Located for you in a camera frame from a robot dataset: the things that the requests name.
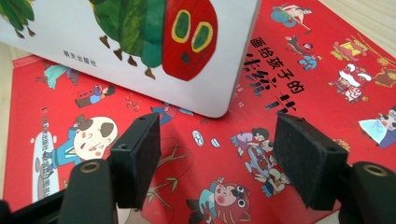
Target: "picture book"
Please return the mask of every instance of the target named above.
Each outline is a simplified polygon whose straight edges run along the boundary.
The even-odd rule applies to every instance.
[[[218,118],[231,102],[260,0],[224,3],[5,0],[0,41]]]
[[[160,114],[163,154],[139,213],[149,223],[313,223],[338,210],[306,208],[277,164],[279,112],[326,134],[348,164],[396,171],[396,60],[319,1],[261,4],[219,119],[42,57],[14,65],[4,188],[13,211],[66,189],[76,164],[107,158],[148,113]],[[121,223],[134,221],[123,212]]]

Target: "red book cover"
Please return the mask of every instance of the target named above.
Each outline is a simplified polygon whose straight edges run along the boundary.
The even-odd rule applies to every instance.
[[[305,118],[349,151],[349,164],[396,171],[396,60],[318,1],[262,4],[220,119],[35,56],[14,64],[4,191],[14,211],[65,189],[75,164],[105,159],[117,136],[151,112],[161,114],[163,155],[141,213],[150,223],[329,215],[305,208],[276,164],[277,112]]]

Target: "cartoon character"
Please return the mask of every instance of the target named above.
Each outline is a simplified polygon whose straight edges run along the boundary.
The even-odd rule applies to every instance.
[[[345,69],[340,70],[339,76],[336,81],[329,84],[331,86],[335,85],[337,91],[344,94],[350,103],[355,103],[361,99],[367,101],[367,97],[362,95],[362,89],[366,82],[372,80],[371,76],[360,71],[353,63],[349,63]]]
[[[44,63],[44,65],[46,66],[46,70],[44,71],[44,77],[38,77],[35,79],[36,81],[47,83],[47,85],[51,89],[55,90],[58,78],[61,75],[66,74],[67,77],[73,82],[73,84],[77,86],[79,71],[61,64],[49,65],[48,63]]]
[[[84,119],[84,115],[77,117],[73,127],[68,130],[67,141],[43,157],[51,159],[46,173],[53,169],[73,162],[75,165],[81,160],[101,159],[105,150],[118,137],[118,127],[113,119],[107,117],[93,117]]]
[[[164,125],[165,123],[171,121],[176,116],[177,112],[194,116],[194,114],[190,110],[181,107],[177,109],[176,106],[170,105],[169,103],[163,103],[163,104],[164,106],[157,106],[150,108],[151,112],[159,113],[161,115],[160,125]]]
[[[283,173],[282,168],[277,164],[272,154],[268,159],[271,163],[271,169],[269,169],[268,175],[255,174],[254,178],[264,183],[262,191],[265,193],[266,197],[270,198],[284,190],[286,185],[290,184],[290,180]]]
[[[391,108],[387,115],[378,114],[378,119],[361,120],[359,125],[381,148],[385,149],[396,142],[396,106]]]
[[[288,43],[286,44],[286,50],[290,50],[297,55],[311,54],[309,50],[314,47],[311,43],[303,43],[302,45],[300,45],[298,43],[297,35],[294,35],[292,37],[286,36],[285,38],[288,40]]]
[[[254,128],[251,130],[251,133],[240,133],[233,136],[231,140],[233,141],[233,145],[238,147],[237,152],[239,158],[242,158],[245,151],[250,147],[260,146],[268,137],[268,130],[264,128]]]
[[[105,32],[100,40],[109,48],[107,37],[117,41],[115,54],[141,58],[145,74],[155,79],[151,68],[163,64],[170,76],[182,80],[195,77],[215,51],[218,22],[208,0],[188,3],[177,0],[90,0],[98,25]]]
[[[320,56],[316,55],[304,55],[303,58],[298,61],[298,64],[302,65],[305,71],[313,70],[318,66],[318,61],[321,59]]]
[[[99,101],[105,99],[107,96],[114,94],[115,91],[116,89],[114,88],[114,86],[110,85],[106,88],[102,88],[101,85],[97,85],[93,87],[91,95],[87,96],[88,93],[84,92],[81,94],[82,97],[76,99],[75,102],[79,108],[85,107],[87,105],[94,105]]]
[[[224,177],[212,181],[209,189],[201,192],[199,200],[187,200],[191,210],[189,223],[249,222],[251,216],[250,191],[236,183],[223,183]]]
[[[15,32],[19,38],[24,38],[21,32],[26,26],[29,36],[34,36],[29,28],[29,21],[35,20],[35,13],[33,12],[31,1],[27,0],[3,0],[0,1],[0,15],[4,16],[9,23],[14,27]]]
[[[307,34],[311,32],[311,29],[304,25],[305,15],[312,13],[310,8],[303,8],[295,5],[282,5],[280,7],[273,7],[273,10],[274,11],[271,13],[271,18],[274,21],[281,22],[287,27],[293,27],[298,22],[308,30]]]
[[[339,60],[346,59],[347,61],[356,62],[359,59],[356,58],[358,55],[366,56],[367,55],[367,47],[365,47],[359,40],[351,40],[349,38],[346,39],[346,43],[340,45],[339,42],[334,42],[332,46],[334,47],[334,51],[332,51],[332,55]]]

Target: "yellow eye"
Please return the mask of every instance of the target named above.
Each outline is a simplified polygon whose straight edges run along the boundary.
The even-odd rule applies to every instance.
[[[187,10],[180,10],[172,26],[172,38],[178,43],[186,43],[190,36],[191,15]]]
[[[213,37],[213,27],[207,21],[201,21],[195,31],[194,37],[192,39],[191,47],[196,53],[205,49]]]

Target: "table surface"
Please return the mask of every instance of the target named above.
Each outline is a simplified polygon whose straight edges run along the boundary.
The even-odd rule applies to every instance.
[[[394,0],[320,0],[329,9],[348,21],[379,47],[396,57],[396,4]],[[0,198],[3,198],[4,173],[7,155],[9,103],[11,95],[12,60],[29,55],[0,43]],[[319,223],[337,223],[330,216]]]

